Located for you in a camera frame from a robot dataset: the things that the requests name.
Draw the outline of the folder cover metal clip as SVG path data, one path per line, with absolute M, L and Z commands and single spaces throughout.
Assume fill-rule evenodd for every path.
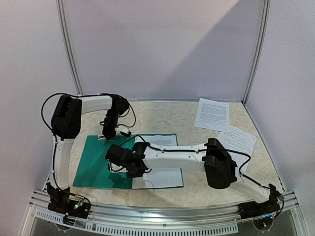
M 104 136 L 104 135 L 98 135 L 97 140 L 98 141 L 113 141 L 115 140 L 115 136 Z

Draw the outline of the green file folder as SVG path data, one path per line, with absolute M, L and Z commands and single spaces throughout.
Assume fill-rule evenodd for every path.
M 139 137 L 129 141 L 125 136 L 117 136 L 113 141 L 98 141 L 96 135 L 89 135 L 72 185 L 82 188 L 132 190 L 132 178 L 127 178 L 123 172 L 110 172 L 105 155 L 111 144 L 123 144 L 124 148 L 132 148 L 135 142 L 140 141 Z

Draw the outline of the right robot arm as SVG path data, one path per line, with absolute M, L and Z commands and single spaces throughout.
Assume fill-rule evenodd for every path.
M 254 210 L 258 214 L 265 214 L 274 205 L 276 186 L 264 186 L 242 173 L 231 152 L 215 138 L 194 146 L 161 146 L 142 140 L 131 148 L 112 144 L 105 159 L 109 161 L 110 171 L 126 170 L 127 177 L 142 177 L 149 170 L 157 168 L 204 172 L 211 188 L 231 188 L 251 197 L 255 201 Z

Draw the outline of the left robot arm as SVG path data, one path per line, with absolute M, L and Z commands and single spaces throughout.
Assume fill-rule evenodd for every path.
M 106 111 L 102 136 L 106 140 L 116 138 L 116 133 L 130 135 L 129 127 L 118 123 L 130 110 L 130 103 L 116 94 L 101 93 L 96 95 L 73 96 L 60 93 L 51 119 L 53 134 L 52 169 L 47 180 L 47 192 L 55 197 L 53 203 L 62 213 L 70 213 L 73 209 L 72 200 L 65 195 L 69 193 L 68 169 L 74 140 L 81 130 L 81 116 L 96 111 Z

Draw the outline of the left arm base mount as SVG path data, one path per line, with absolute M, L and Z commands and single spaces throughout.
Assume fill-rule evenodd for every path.
M 56 191 L 48 193 L 50 202 L 48 209 L 66 216 L 87 219 L 91 209 L 91 202 L 86 197 L 69 193 L 67 191 Z

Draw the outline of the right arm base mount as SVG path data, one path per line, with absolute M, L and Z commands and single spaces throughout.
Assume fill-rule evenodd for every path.
M 272 219 L 277 217 L 284 208 L 284 197 L 275 197 L 263 203 L 255 201 L 238 204 L 238 212 L 241 219 L 269 216 Z

